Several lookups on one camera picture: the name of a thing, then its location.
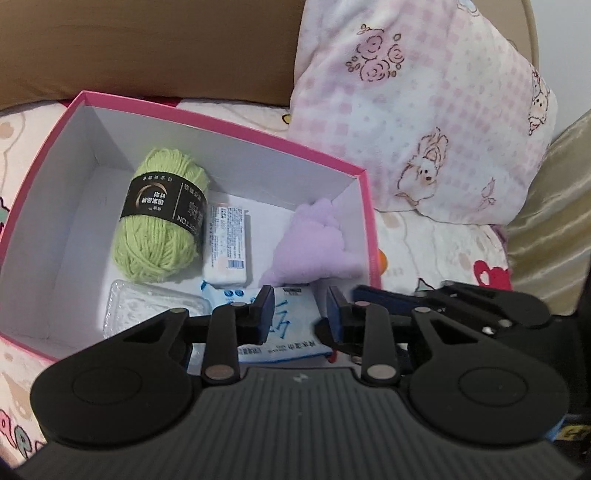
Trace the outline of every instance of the patterned bedsheet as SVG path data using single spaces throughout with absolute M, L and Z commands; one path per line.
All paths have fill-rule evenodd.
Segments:
M 290 122 L 282 108 L 190 99 L 165 103 L 281 137 Z M 65 108 L 43 102 L 0 114 L 0 232 L 37 150 Z M 377 212 L 376 224 L 386 290 L 411 293 L 437 288 L 443 280 L 511 288 L 503 246 L 489 226 L 437 223 L 414 211 Z M 0 337 L 0 457 L 11 465 L 43 445 L 28 392 L 49 363 Z

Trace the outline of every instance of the yarn label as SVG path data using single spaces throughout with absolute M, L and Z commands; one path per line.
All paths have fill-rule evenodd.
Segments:
M 205 195 L 190 181 L 173 173 L 151 171 L 129 184 L 121 218 L 161 218 L 184 228 L 199 241 L 206 206 Z

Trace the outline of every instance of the rose print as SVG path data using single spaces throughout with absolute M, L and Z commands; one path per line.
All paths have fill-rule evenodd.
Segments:
M 402 69 L 404 54 L 398 44 L 402 34 L 393 36 L 394 44 L 385 45 L 385 32 L 381 28 L 370 28 L 366 24 L 361 25 L 357 35 L 366 35 L 363 42 L 355 48 L 354 55 L 345 62 L 347 71 L 353 73 L 359 70 L 361 81 L 378 82 L 397 75 L 397 70 Z
M 357 45 L 355 51 L 365 58 L 365 60 L 373 60 L 378 57 L 378 51 L 382 48 L 382 43 L 384 43 L 384 39 L 382 38 L 384 31 L 381 28 L 377 28 L 375 30 L 365 30 L 363 33 L 367 31 L 370 31 L 372 34 L 365 39 L 365 42 Z
M 348 70 L 350 72 L 354 72 L 355 70 L 359 70 L 361 68 L 361 62 L 359 62 L 358 58 L 355 56 L 351 57 L 351 60 L 346 62 L 345 65 L 349 67 Z
M 368 60 L 361 68 L 359 76 L 367 82 L 378 82 L 390 75 L 389 67 L 386 60 Z
M 400 33 L 394 35 L 394 41 L 398 41 L 402 38 Z M 394 64 L 396 70 L 400 70 L 402 68 L 402 63 L 404 62 L 404 55 L 402 55 L 402 50 L 400 49 L 400 45 L 395 43 L 390 47 L 388 50 L 388 60 Z

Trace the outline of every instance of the cartoon dog print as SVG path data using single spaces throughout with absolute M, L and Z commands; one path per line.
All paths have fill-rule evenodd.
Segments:
M 421 200 L 432 198 L 437 190 L 437 175 L 447 158 L 448 139 L 439 128 L 421 139 L 417 153 L 408 161 L 398 179 L 397 197 L 416 207 Z
M 464 12 L 468 12 L 473 17 L 478 17 L 480 12 L 472 0 L 457 0 L 457 7 Z
M 533 71 L 532 75 L 533 100 L 530 108 L 530 136 L 540 125 L 546 123 L 548 118 L 548 98 L 550 90 L 540 77 L 540 74 Z
M 483 211 L 485 208 L 489 207 L 490 205 L 494 205 L 496 203 L 496 198 L 492 195 L 495 192 L 495 179 L 491 178 L 490 182 L 484 187 L 480 193 L 482 196 L 482 201 L 478 208 L 476 209 L 477 212 Z

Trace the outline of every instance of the barcode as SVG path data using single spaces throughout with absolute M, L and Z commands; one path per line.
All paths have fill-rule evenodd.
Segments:
M 228 260 L 228 268 L 244 268 L 244 260 Z

